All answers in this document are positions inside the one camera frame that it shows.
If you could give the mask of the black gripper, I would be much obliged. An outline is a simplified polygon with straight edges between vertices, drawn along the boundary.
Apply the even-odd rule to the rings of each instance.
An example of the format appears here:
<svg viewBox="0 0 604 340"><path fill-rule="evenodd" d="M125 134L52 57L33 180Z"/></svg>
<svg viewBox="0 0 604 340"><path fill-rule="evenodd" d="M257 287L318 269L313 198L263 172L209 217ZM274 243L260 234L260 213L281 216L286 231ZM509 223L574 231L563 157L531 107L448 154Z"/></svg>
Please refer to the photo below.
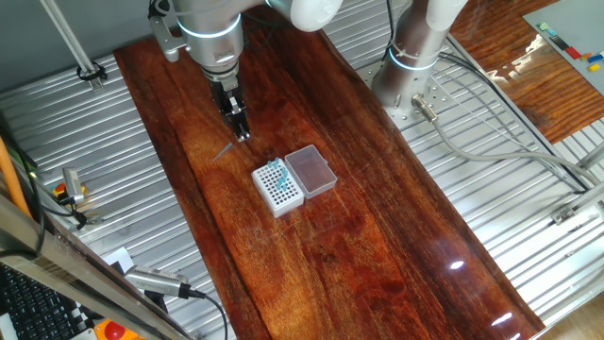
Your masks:
<svg viewBox="0 0 604 340"><path fill-rule="evenodd" d="M246 109L242 109L239 102L240 89L237 76L226 76L209 80L213 101L220 112L230 112L226 119L233 129L239 142L251 137L247 124Z"/></svg>

